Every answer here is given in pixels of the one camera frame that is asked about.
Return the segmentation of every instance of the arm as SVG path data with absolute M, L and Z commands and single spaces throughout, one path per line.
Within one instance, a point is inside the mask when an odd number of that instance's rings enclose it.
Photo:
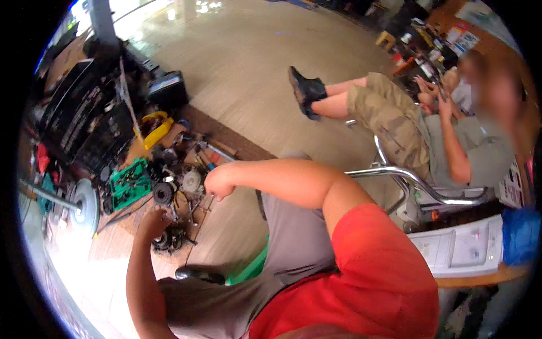
M 151 261 L 151 241 L 161 236 L 169 223 L 162 220 L 164 212 L 153 210 L 143 218 L 128 262 L 126 299 L 141 338 L 176 338 L 166 323 L 165 299 L 158 288 Z
M 301 207 L 324 212 L 327 230 L 353 207 L 373 202 L 365 190 L 343 172 L 301 159 L 236 161 L 211 171 L 205 179 L 208 193 L 220 201 L 235 186 L 250 186 Z
M 447 93 L 445 103 L 442 101 L 440 94 L 438 95 L 438 110 L 441 118 L 442 137 L 444 139 L 444 149 L 448 159 L 450 176 L 457 183 L 467 184 L 470 182 L 471 176 L 470 162 L 451 124 L 451 117 L 456 115 L 459 110 L 452 101 L 449 93 Z

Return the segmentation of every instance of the black shoe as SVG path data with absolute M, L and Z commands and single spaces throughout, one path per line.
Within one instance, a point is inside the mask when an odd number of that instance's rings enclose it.
M 327 98 L 324 83 L 320 78 L 305 78 L 294 66 L 290 66 L 288 77 L 294 88 L 295 100 L 298 102 L 301 112 L 311 120 L 318 120 L 320 117 L 312 111 L 311 103 Z
M 204 282 L 224 285 L 226 279 L 220 273 L 207 272 L 197 268 L 182 266 L 175 270 L 175 279 L 197 278 Z

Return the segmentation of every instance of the forearm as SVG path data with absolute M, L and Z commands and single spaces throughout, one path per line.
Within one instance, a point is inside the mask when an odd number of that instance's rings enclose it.
M 254 187 L 304 208 L 321 208 L 330 234 L 350 209 L 373 202 L 352 178 L 314 161 L 274 159 L 228 165 L 229 180 L 234 186 Z
M 152 237 L 142 229 L 135 235 L 126 273 L 128 309 L 141 338 L 173 338 L 166 323 L 164 295 L 154 276 L 151 241 Z
M 442 119 L 441 127 L 450 175 L 457 183 L 466 184 L 470 182 L 470 162 L 467 154 L 455 135 L 451 121 Z

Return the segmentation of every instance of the khaki cargo shorts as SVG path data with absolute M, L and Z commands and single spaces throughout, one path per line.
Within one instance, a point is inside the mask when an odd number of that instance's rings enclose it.
M 429 176 L 429 147 L 417 125 L 420 110 L 387 76 L 369 73 L 367 87 L 354 86 L 348 93 L 348 112 L 379 139 L 388 160 Z

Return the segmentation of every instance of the tiled floor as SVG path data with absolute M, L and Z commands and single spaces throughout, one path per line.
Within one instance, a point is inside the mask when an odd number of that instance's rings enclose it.
M 181 70 L 193 106 L 267 151 L 279 156 L 302 150 L 342 170 L 368 167 L 375 156 L 372 135 L 342 121 L 315 122 L 301 115 L 286 70 L 295 65 L 326 83 L 367 72 L 389 74 L 391 62 L 375 46 L 374 33 L 322 8 L 222 0 L 219 8 L 204 12 L 195 3 L 164 2 L 152 15 L 137 11 L 119 21 L 117 31 L 124 39 L 136 37 L 166 70 Z M 361 184 L 383 207 L 398 198 L 398 188 L 386 178 Z M 107 232 L 131 243 L 122 229 Z M 254 191 L 239 188 L 211 206 L 188 262 L 239 271 L 262 249 L 266 234 Z M 124 286 L 130 248 L 102 260 L 89 260 L 89 244 L 59 245 L 52 255 L 70 294 L 105 337 L 137 337 Z

